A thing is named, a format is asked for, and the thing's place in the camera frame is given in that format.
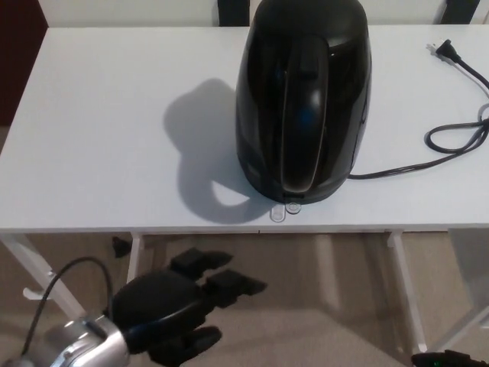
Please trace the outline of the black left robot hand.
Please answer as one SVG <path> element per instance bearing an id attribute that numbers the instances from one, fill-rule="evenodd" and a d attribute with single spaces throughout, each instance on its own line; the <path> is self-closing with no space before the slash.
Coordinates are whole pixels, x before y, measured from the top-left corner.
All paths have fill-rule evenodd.
<path id="1" fill-rule="evenodd" d="M 222 332 L 205 325 L 207 315 L 267 288 L 226 268 L 231 259 L 226 252 L 191 248 L 121 288 L 113 297 L 112 321 L 130 354 L 147 353 L 158 365 L 181 366 L 212 348 Z"/>

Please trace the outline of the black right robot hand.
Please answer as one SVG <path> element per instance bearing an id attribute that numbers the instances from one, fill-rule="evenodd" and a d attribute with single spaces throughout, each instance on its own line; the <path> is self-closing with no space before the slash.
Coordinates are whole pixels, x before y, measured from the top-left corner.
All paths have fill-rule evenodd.
<path id="1" fill-rule="evenodd" d="M 411 356 L 411 362 L 415 367 L 488 367 L 484 360 L 452 350 L 417 353 Z"/>

